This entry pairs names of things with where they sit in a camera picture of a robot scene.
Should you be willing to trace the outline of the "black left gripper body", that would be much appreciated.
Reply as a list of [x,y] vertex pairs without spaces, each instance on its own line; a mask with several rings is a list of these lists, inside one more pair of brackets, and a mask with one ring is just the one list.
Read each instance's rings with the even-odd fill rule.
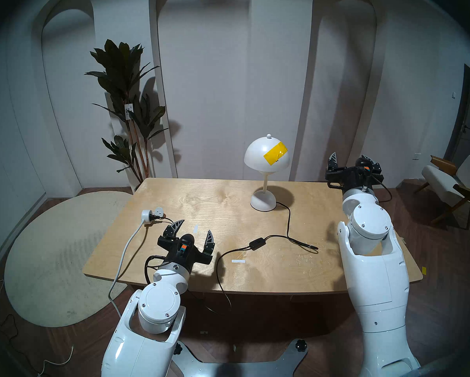
[[203,251],[199,251],[195,246],[192,234],[185,234],[176,239],[159,236],[158,246],[168,252],[162,264],[173,263],[185,268],[189,273],[195,263],[209,265],[212,261],[212,255],[203,254]]

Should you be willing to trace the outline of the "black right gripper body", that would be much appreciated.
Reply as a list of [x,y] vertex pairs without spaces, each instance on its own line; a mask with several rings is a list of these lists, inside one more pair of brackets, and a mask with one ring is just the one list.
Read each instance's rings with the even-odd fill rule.
[[351,166],[327,170],[325,179],[331,189],[340,189],[346,192],[350,189],[360,188],[366,191],[373,185],[381,185],[384,176],[381,172],[371,172],[362,166]]

